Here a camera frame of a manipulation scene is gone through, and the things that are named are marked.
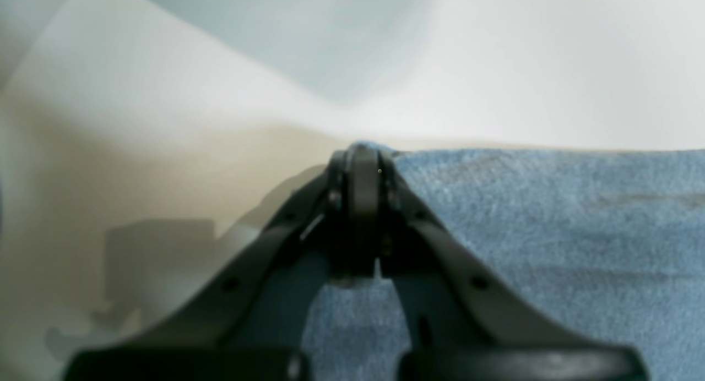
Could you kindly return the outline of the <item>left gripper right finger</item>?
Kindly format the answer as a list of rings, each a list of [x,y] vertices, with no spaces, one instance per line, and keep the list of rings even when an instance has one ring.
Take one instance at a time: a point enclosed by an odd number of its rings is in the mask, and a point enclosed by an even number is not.
[[[390,154],[352,148],[352,273],[376,266],[412,340],[397,380],[646,380],[637,352],[541,315],[469,253],[410,190]]]

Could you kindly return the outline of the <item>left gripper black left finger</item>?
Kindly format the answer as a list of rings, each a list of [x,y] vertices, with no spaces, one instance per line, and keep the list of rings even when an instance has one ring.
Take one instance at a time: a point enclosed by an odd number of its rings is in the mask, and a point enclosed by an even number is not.
[[[128,341],[76,355],[65,380],[312,380],[309,307],[344,251],[349,153],[333,153],[186,305]]]

